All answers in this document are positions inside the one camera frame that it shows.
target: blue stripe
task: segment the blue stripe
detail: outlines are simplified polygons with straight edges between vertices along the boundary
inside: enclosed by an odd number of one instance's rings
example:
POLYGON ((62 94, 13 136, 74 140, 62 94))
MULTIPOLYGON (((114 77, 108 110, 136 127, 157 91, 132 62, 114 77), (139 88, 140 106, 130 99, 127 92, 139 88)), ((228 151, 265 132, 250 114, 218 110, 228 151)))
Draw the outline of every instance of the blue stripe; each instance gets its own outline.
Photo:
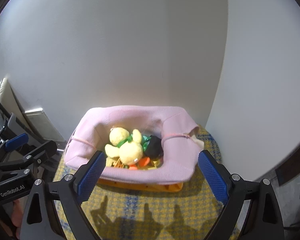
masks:
POLYGON ((220 153, 220 150, 218 148, 218 145, 216 143, 216 141, 214 140, 213 136, 211 134, 200 134, 198 136, 198 139, 199 140, 202 140, 202 141, 210 141, 211 142, 211 147, 209 149, 209 152, 212 154, 212 156, 214 157, 214 159, 218 162, 218 163, 221 163, 221 155, 219 154, 220 153))
POLYGON ((70 168, 65 167, 65 168, 63 169, 62 178, 63 178, 64 176, 66 176, 67 174, 69 174, 69 173, 70 173, 70 168))
POLYGON ((120 238, 133 239, 133 229, 135 225, 136 210, 138 208, 139 196, 128 195, 125 197, 125 207, 121 223, 120 238))
POLYGON ((69 226, 69 224, 68 224, 68 222, 66 222, 66 221, 63 221, 63 220, 61 220, 60 219, 60 224, 61 224, 61 226, 62 226, 62 228, 63 228, 63 230, 68 230, 68 231, 71 231, 71 228, 70 228, 70 226, 69 226))

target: stuffed toy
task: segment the stuffed toy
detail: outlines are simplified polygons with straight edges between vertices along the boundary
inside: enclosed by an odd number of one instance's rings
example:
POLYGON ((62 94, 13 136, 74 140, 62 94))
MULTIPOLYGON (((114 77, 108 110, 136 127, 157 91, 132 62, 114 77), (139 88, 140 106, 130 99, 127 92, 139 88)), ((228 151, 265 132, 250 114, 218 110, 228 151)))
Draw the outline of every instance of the stuffed toy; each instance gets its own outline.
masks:
POLYGON ((142 135, 138 129, 134 129, 130 134, 124 128, 113 128, 109 139, 112 145, 105 146, 108 156, 107 167, 114 165, 114 167, 129 168, 130 170, 147 169, 150 168, 149 164, 152 164, 150 160, 163 155, 161 139, 156 136, 142 135))

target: blue gripper pad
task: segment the blue gripper pad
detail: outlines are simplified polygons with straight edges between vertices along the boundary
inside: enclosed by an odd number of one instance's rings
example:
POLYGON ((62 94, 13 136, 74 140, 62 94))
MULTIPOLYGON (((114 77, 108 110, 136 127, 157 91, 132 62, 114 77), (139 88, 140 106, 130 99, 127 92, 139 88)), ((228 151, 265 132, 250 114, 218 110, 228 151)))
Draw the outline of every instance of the blue gripper pad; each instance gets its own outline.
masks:
POLYGON ((81 165, 74 174, 74 191, 77 193, 77 202, 81 205, 87 201, 106 166, 106 154, 97 151, 87 164, 81 165))
POLYGON ((29 136, 26 133, 20 134, 19 136, 16 136, 15 138, 12 138, 11 140, 6 142, 4 150, 6 152, 12 152, 22 145, 28 143, 29 136))
POLYGON ((227 185, 203 151, 199 153, 198 166, 206 178, 215 198, 226 205, 229 200, 227 185))

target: pink knit fabric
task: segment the pink knit fabric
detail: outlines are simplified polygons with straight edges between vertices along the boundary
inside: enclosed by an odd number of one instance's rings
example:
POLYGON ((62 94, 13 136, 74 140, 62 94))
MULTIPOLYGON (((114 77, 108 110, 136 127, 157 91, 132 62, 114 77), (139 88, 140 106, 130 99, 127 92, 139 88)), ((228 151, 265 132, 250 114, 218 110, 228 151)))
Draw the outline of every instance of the pink knit fabric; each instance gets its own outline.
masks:
POLYGON ((81 119, 66 147, 65 163, 78 169, 96 150, 109 142, 110 129, 123 127, 132 132, 162 138, 163 165, 156 170, 128 170, 106 167, 101 178, 128 183, 173 184, 187 181, 194 173, 202 150, 189 136, 198 126, 181 107, 114 106, 92 108, 81 119))

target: yellow plush toy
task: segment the yellow plush toy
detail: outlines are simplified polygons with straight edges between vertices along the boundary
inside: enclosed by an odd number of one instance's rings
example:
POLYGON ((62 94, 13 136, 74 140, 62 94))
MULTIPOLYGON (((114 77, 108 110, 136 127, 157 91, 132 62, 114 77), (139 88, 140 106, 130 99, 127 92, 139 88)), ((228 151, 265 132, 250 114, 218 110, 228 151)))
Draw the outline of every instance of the yellow plush toy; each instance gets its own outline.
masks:
POLYGON ((117 127, 111 130, 109 138, 112 145, 105 146, 106 155, 110 158, 108 160, 109 167, 118 157, 124 165, 135 164, 142 158, 142 135, 139 130, 133 130, 130 135, 126 129, 117 127))

